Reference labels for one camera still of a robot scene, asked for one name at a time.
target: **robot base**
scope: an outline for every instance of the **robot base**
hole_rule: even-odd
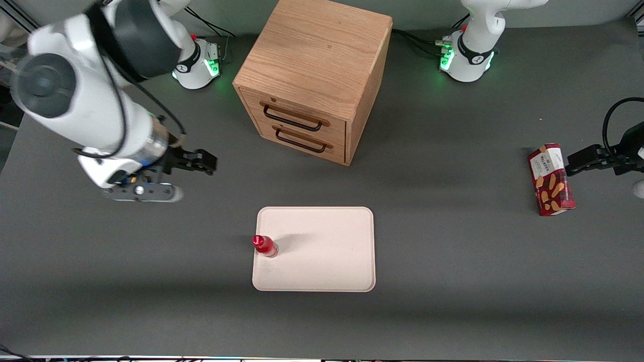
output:
[[[172,76],[184,88],[197,90],[207,86],[213,79],[219,77],[221,72],[219,61],[219,47],[217,44],[208,43],[203,39],[194,41],[199,46],[199,58],[188,71],[182,72],[178,65]]]
[[[444,36],[442,40],[450,44],[456,44],[461,34],[463,34],[463,31],[457,30],[451,35]],[[460,52],[458,46],[452,45],[448,49],[447,53],[440,59],[439,69],[459,82],[473,82],[481,78],[483,73],[489,69],[494,57],[494,52],[492,52],[487,59],[482,59],[480,64],[472,65],[469,63],[468,58]]]

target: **wooden cabinet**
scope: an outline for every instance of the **wooden cabinet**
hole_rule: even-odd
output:
[[[280,0],[232,82],[260,135],[351,164],[392,25],[332,1]]]

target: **drawer handle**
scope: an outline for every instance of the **drawer handle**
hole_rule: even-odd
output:
[[[301,147],[303,149],[307,149],[307,150],[309,150],[311,152],[315,152],[315,153],[322,153],[322,152],[324,152],[325,149],[327,149],[326,144],[322,144],[322,148],[313,148],[313,147],[307,146],[305,144],[301,144],[299,142],[289,140],[288,138],[284,138],[284,137],[280,136],[279,135],[280,132],[281,132],[281,128],[275,129],[275,137],[277,137],[278,140],[284,141],[286,143],[290,143],[293,146]]]
[[[311,126],[307,126],[305,124],[293,122],[292,120],[288,120],[286,118],[282,118],[282,117],[279,117],[279,116],[276,116],[276,115],[272,115],[272,114],[269,113],[269,105],[268,104],[264,106],[264,115],[266,117],[270,118],[270,119],[274,119],[274,120],[277,120],[277,121],[282,122],[282,123],[290,124],[291,126],[299,127],[301,129],[305,129],[305,130],[311,131],[311,132],[317,132],[317,131],[320,130],[320,127],[322,127],[322,122],[321,121],[317,122],[317,126],[311,127]]]

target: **red snack box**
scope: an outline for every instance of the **red snack box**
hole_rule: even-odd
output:
[[[528,156],[539,215],[554,216],[574,209],[561,147],[548,143]]]

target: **gray table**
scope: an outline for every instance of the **gray table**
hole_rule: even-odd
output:
[[[438,36],[434,32],[428,36]],[[536,213],[526,153],[600,141],[641,95],[634,25],[508,30],[489,73],[459,84],[393,37],[351,167],[262,140],[231,81],[145,83],[181,117],[177,204],[104,199],[69,150],[26,119],[0,178],[0,341],[25,354],[381,359],[644,359],[641,175],[575,176],[578,209]],[[151,110],[151,102],[132,91]],[[615,114],[612,141],[643,108]],[[266,293],[251,284],[267,205],[364,205],[377,283],[366,294]]]

